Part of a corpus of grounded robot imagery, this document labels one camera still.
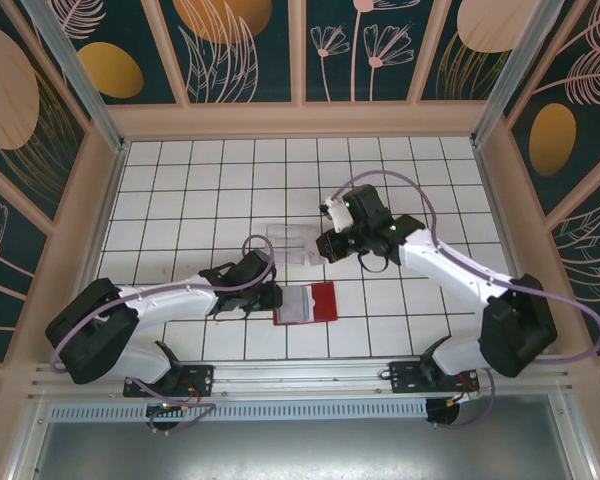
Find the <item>grey metal sheet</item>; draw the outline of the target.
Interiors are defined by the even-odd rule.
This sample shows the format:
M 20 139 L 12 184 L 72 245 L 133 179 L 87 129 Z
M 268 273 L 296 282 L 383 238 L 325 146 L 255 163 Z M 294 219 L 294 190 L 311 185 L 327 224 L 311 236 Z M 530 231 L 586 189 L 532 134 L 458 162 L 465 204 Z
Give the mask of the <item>grey metal sheet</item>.
M 545 419 L 464 431 L 423 421 L 55 424 L 34 480 L 573 480 Z

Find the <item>clear acrylic card stand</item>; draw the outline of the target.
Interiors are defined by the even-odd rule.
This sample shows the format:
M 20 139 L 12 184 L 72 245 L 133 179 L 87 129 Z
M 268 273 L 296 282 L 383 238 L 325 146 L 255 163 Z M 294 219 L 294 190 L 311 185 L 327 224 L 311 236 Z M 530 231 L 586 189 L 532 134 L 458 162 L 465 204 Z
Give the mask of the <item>clear acrylic card stand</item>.
M 316 241 L 320 229 L 302 224 L 268 224 L 266 237 L 274 246 L 275 261 L 286 265 L 318 266 L 326 260 L 320 255 Z

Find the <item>aluminium frame post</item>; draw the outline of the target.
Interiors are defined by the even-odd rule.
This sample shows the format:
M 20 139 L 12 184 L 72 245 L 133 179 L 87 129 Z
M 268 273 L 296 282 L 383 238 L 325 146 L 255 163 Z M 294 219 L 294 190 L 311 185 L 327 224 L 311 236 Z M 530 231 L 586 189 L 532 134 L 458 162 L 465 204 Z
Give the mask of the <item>aluminium frame post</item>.
M 90 80 L 77 51 L 58 23 L 52 8 L 46 0 L 21 0 L 21 2 L 107 144 L 119 153 L 122 150 L 123 138 L 101 95 Z
M 476 149 L 488 140 L 555 24 L 563 4 L 564 0 L 538 0 L 473 128 L 471 140 Z

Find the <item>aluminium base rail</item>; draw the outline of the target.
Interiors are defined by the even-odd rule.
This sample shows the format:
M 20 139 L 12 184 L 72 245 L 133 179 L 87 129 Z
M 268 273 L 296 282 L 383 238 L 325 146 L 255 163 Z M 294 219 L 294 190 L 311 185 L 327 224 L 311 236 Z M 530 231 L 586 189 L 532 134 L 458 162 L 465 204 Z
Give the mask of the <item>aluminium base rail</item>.
M 388 358 L 219 361 L 213 364 L 213 400 L 362 399 L 388 397 L 392 388 L 380 378 Z M 498 395 L 569 392 L 574 382 L 564 366 L 531 365 L 518 377 L 493 375 Z M 107 374 L 85 385 L 69 375 L 36 368 L 26 387 L 31 400 L 104 401 L 123 399 L 122 376 Z

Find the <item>red leather card holder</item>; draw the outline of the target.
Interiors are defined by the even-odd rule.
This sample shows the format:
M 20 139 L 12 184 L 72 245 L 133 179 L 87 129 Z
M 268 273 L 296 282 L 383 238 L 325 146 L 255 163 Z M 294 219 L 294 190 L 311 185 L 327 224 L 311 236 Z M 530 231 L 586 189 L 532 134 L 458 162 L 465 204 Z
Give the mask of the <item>red leather card holder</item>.
M 328 323 L 338 319 L 334 283 L 282 287 L 282 304 L 273 311 L 276 326 Z

